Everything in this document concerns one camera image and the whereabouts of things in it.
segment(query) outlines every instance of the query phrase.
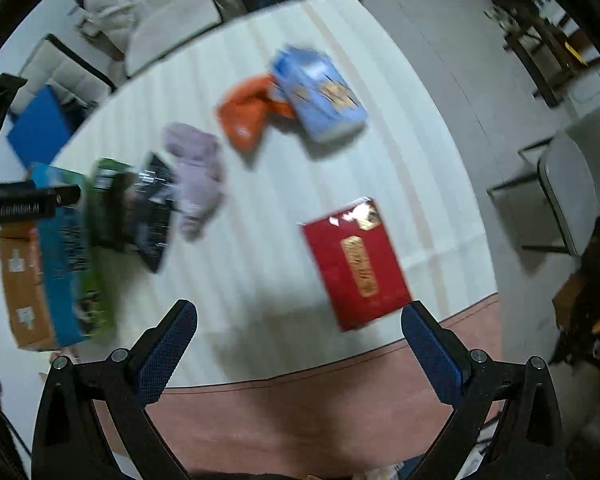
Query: snack bag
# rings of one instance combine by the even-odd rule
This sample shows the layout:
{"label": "snack bag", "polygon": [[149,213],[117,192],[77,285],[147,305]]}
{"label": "snack bag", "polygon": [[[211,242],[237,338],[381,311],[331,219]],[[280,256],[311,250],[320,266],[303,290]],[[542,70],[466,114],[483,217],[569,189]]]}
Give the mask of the snack bag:
{"label": "snack bag", "polygon": [[90,189],[93,244],[135,250],[157,272],[177,200],[174,182],[173,171],[155,153],[137,173],[116,160],[98,160]]}
{"label": "snack bag", "polygon": [[315,142],[359,131],[368,117],[331,59],[315,50],[287,47],[271,73]]}

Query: black package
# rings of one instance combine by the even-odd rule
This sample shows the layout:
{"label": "black package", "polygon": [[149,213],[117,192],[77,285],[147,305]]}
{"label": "black package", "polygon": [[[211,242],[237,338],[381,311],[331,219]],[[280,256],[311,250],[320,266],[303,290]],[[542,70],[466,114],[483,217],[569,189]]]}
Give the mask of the black package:
{"label": "black package", "polygon": [[132,206],[126,223],[128,239],[142,261],[157,272],[167,248],[171,211],[175,206],[175,178],[171,168],[152,153],[131,187]]}

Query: white table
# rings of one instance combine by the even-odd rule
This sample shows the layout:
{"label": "white table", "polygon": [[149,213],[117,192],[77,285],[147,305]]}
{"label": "white table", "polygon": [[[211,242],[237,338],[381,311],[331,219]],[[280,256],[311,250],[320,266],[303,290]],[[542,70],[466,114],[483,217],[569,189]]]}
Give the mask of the white table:
{"label": "white table", "polygon": [[[222,96],[264,73],[285,44],[331,56],[368,110],[366,130],[330,154],[269,127],[248,166],[216,118]],[[401,51],[357,0],[295,0],[205,34],[102,106],[55,165],[90,173],[102,156],[166,162],[170,121],[216,134],[226,199],[203,236],[176,223],[162,269],[105,251],[118,304],[112,344],[132,345],[178,298],[196,304],[198,332],[170,386],[268,378],[347,358],[402,337],[399,312],[341,333],[298,223],[360,196],[376,200],[414,298],[440,320],[496,291],[484,226],[449,131]]]}

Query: red box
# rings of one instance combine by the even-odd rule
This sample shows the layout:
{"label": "red box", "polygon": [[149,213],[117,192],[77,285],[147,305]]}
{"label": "red box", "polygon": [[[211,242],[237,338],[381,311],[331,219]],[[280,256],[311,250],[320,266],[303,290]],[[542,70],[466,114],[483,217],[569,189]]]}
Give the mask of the red box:
{"label": "red box", "polygon": [[343,330],[403,307],[411,295],[378,208],[359,198],[302,226]]}

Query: gold label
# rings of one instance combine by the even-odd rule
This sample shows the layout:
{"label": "gold label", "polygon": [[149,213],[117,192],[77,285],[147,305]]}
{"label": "gold label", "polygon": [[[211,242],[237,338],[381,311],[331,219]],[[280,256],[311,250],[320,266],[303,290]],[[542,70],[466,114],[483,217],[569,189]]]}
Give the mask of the gold label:
{"label": "gold label", "polygon": [[296,85],[295,89],[294,89],[294,95],[298,98],[298,99],[302,99],[302,101],[307,101],[309,102],[309,91],[306,89],[305,86],[302,85]]}
{"label": "gold label", "polygon": [[343,108],[358,107],[351,89],[340,82],[329,79],[328,82],[320,85],[318,92],[325,96],[337,111],[341,111]]}
{"label": "gold label", "polygon": [[349,264],[349,269],[356,281],[360,296],[368,298],[377,294],[380,289],[374,270],[371,268],[365,243],[359,236],[350,236],[340,241],[342,251]]}

